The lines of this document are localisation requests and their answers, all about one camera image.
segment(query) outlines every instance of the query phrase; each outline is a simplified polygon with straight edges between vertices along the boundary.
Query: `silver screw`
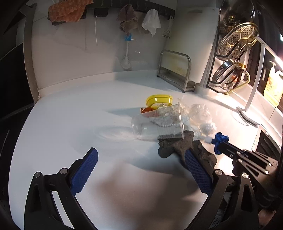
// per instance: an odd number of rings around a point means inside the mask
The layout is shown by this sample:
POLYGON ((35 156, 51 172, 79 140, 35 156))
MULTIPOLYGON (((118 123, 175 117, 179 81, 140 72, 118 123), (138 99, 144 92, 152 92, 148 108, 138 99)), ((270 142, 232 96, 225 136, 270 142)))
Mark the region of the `silver screw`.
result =
POLYGON ((38 178, 38 177, 40 176, 40 174, 41 174, 40 172, 36 172, 36 173, 34 174, 34 177, 35 177, 35 178, 38 178))
POLYGON ((220 169, 215 170, 215 173, 219 176, 222 175, 222 171, 220 169))
POLYGON ((62 175, 66 174, 67 172, 68 172, 68 169, 66 169, 66 168, 62 168, 62 169, 60 170, 60 173, 61 173, 62 175))
POLYGON ((243 176, 243 178, 248 178, 248 174, 246 174, 246 173, 242 173, 242 176, 243 176))

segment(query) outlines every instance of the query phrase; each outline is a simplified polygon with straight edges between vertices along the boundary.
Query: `orange fluffy cloth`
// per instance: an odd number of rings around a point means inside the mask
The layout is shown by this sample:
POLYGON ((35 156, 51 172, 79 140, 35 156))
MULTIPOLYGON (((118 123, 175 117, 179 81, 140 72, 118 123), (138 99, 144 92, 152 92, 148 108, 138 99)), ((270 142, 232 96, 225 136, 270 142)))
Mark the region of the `orange fluffy cloth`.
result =
POLYGON ((93 0, 66 0, 48 8, 51 22, 78 22, 85 11, 85 6, 93 0))

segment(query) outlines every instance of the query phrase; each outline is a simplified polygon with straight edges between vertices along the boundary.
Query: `white cutting board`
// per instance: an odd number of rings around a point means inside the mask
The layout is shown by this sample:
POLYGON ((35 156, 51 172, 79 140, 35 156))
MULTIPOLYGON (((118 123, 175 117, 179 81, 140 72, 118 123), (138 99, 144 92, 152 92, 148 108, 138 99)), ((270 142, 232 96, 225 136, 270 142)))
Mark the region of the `white cutting board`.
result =
MULTIPOLYGON (((200 83, 203 76, 215 34, 217 31, 219 9, 214 7, 183 8, 177 10, 165 49, 187 54, 191 58, 192 68, 189 80, 200 83)), ((188 60, 165 52, 162 67, 186 76, 188 60)))

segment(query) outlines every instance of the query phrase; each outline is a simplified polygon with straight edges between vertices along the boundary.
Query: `bright light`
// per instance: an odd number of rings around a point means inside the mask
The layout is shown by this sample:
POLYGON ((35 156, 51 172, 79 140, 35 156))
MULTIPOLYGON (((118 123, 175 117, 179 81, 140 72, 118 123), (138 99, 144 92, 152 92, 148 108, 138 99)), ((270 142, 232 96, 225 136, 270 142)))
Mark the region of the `bright light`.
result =
POLYGON ((283 69, 283 61, 278 56, 275 57, 275 61, 283 69))

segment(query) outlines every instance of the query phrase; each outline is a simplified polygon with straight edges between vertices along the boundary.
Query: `transparent plastic cup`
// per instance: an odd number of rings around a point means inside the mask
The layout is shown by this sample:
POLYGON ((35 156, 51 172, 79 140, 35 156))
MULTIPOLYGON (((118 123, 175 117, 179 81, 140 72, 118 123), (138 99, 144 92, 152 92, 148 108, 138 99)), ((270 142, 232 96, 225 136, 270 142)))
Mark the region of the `transparent plastic cup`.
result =
POLYGON ((156 140, 157 138, 185 138, 189 117, 180 104, 159 108, 136 115, 132 128, 136 139, 156 140))

